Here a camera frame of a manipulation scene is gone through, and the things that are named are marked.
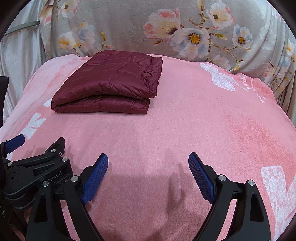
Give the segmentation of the person's left hand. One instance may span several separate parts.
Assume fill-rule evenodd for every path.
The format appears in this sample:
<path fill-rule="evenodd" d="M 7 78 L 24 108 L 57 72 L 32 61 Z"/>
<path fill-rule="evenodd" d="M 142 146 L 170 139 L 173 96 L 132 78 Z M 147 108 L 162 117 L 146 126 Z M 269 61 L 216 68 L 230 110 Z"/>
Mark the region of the person's left hand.
<path fill-rule="evenodd" d="M 24 211 L 13 208 L 9 224 L 20 240 L 26 240 L 28 222 L 25 219 Z"/>

